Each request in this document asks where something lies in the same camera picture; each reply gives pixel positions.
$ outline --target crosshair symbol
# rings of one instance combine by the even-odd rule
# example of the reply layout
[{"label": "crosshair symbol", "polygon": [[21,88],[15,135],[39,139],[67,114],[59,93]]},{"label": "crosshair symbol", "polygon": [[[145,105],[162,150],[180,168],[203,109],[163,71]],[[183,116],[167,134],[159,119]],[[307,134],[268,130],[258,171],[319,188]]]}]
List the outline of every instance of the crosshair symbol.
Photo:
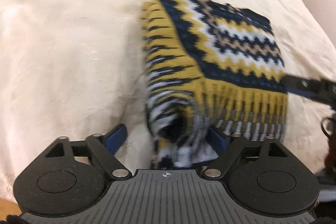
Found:
[{"label": "crosshair symbol", "polygon": [[171,173],[165,172],[162,174],[162,176],[164,176],[165,178],[168,178],[171,176]]}]

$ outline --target gray ribbed plate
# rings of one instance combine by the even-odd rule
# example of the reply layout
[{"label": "gray ribbed plate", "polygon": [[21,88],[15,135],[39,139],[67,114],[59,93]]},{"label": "gray ribbed plate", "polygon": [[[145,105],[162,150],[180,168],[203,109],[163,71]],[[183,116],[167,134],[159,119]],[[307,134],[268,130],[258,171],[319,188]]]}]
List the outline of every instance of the gray ribbed plate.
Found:
[{"label": "gray ribbed plate", "polygon": [[139,170],[130,180],[112,183],[97,204],[81,213],[21,217],[31,224],[307,224],[314,220],[308,212],[284,218],[250,212],[220,182],[204,180],[194,170]]}]

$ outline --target mattress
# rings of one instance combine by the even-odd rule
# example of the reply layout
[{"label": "mattress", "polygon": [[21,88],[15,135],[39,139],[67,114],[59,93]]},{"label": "mattress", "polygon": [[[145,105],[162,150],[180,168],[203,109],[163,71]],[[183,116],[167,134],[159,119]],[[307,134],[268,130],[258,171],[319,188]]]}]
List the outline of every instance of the mattress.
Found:
[{"label": "mattress", "polygon": [[[54,139],[81,140],[124,123],[118,158],[148,168],[139,24],[147,0],[0,0],[0,198]],[[301,0],[213,0],[271,21],[286,71],[336,80],[336,50]],[[312,171],[323,167],[327,106],[290,95],[285,145]]]}]

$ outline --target folded clothing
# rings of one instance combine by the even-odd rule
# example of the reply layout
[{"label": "folded clothing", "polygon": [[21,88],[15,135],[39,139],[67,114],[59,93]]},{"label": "folded clothing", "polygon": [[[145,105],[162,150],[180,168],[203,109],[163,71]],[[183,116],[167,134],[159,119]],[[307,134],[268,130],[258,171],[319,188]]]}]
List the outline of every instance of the folded clothing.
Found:
[{"label": "folded clothing", "polygon": [[152,0],[141,21],[155,168],[218,157],[206,141],[210,126],[282,139],[284,62],[266,17],[210,0]]}]

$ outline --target bed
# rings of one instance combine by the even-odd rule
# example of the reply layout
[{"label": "bed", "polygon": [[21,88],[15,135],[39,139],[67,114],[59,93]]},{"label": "bed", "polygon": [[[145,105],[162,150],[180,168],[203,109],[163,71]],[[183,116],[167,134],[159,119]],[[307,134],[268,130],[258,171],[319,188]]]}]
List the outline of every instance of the bed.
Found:
[{"label": "bed", "polygon": [[[0,0],[0,198],[55,138],[81,140],[127,126],[118,157],[148,168],[139,13],[146,0]],[[336,80],[336,50],[301,0],[213,0],[268,17],[286,71]],[[328,107],[290,95],[285,145],[316,172]]]}]

